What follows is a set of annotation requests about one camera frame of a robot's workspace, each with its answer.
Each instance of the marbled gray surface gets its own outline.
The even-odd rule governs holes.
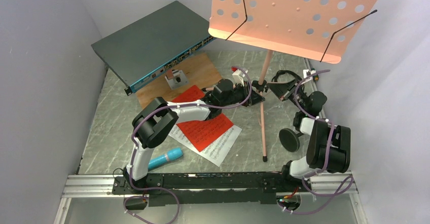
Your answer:
[[[232,79],[231,66],[239,65],[249,70],[248,74],[252,80],[258,80],[266,56],[265,51],[208,51],[206,53],[220,75],[227,79]],[[292,70],[301,75],[305,67],[304,59],[301,57],[274,52],[266,80],[269,81],[281,69]],[[291,79],[286,75],[279,80]],[[112,173],[115,168],[123,168],[129,162],[133,146],[130,139],[131,121],[141,111],[141,107],[135,95],[126,96],[124,87],[124,84],[109,70],[81,161],[80,174]],[[306,91],[311,91],[309,85],[306,86]],[[266,163],[262,161],[260,106],[256,105],[223,111],[235,125],[242,128],[242,132],[221,167],[217,167],[168,137],[154,150],[153,157],[162,155],[175,147],[180,147],[184,156],[152,172],[279,171],[287,161],[304,156],[307,149],[309,137],[306,135],[300,137],[300,149],[295,153],[287,152],[279,142],[280,129],[293,129],[292,120],[297,111],[298,109],[291,102],[281,102],[272,93],[267,94],[264,102],[268,155]]]

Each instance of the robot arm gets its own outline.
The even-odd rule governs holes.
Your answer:
[[[149,118],[137,130],[135,140],[138,142],[137,152],[132,158],[131,165],[125,167],[123,173],[125,179],[129,180],[129,172],[132,169],[133,184],[138,188],[143,188],[146,183],[148,165],[151,160],[154,148],[160,145],[168,136],[173,126],[177,123],[188,122],[193,120],[205,121],[215,118],[221,113],[219,108],[211,108],[205,105],[227,106],[244,101],[249,93],[248,84],[236,84],[230,80],[222,79],[209,91],[205,96],[194,102],[173,103],[166,102],[162,97],[155,98],[145,109],[143,109],[134,118],[132,124],[136,128],[145,117],[156,109],[163,106],[175,106],[182,104],[195,103],[199,106],[187,106],[171,108],[159,111],[155,117]],[[251,90],[251,96],[243,106],[251,106],[264,101],[254,90]]]

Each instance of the blue cylinder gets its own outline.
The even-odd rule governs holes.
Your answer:
[[[153,158],[149,161],[148,170],[154,169],[166,162],[173,161],[182,156],[181,148],[169,150],[166,154]]]

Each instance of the black clamp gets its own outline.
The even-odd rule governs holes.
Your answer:
[[[258,81],[253,81],[253,83],[252,83],[252,86],[255,87],[258,92],[263,92],[263,91],[267,92],[267,90],[269,90],[269,88],[266,87],[266,85],[267,85],[266,80],[263,80],[263,83],[261,85],[258,84]]]

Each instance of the wooden board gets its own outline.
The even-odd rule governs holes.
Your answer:
[[[210,87],[222,79],[220,73],[218,73],[218,70],[205,53],[187,58],[173,68],[182,70],[189,83],[176,90],[171,90],[164,78],[165,75],[156,78],[136,92],[142,108],[145,108],[155,97],[161,96],[166,101],[172,101],[193,85],[198,88]]]

